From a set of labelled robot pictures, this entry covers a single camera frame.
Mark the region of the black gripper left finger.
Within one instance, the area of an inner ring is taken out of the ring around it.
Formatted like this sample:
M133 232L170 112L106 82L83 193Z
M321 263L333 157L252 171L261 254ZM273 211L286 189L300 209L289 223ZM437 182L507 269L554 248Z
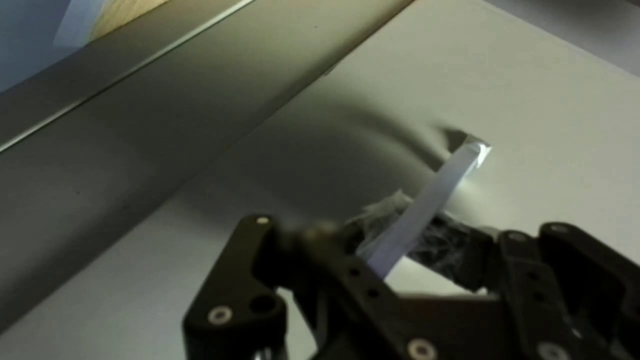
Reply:
M234 226L182 320L186 360L289 359L289 320L315 337L311 360L409 360L400 299L324 231L269 214Z

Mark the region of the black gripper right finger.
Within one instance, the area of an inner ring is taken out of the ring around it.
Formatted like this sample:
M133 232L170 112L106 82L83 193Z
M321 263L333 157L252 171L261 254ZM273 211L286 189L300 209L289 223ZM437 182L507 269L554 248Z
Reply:
M420 315L444 360L640 360L640 267L574 225L441 217L410 259L468 293Z

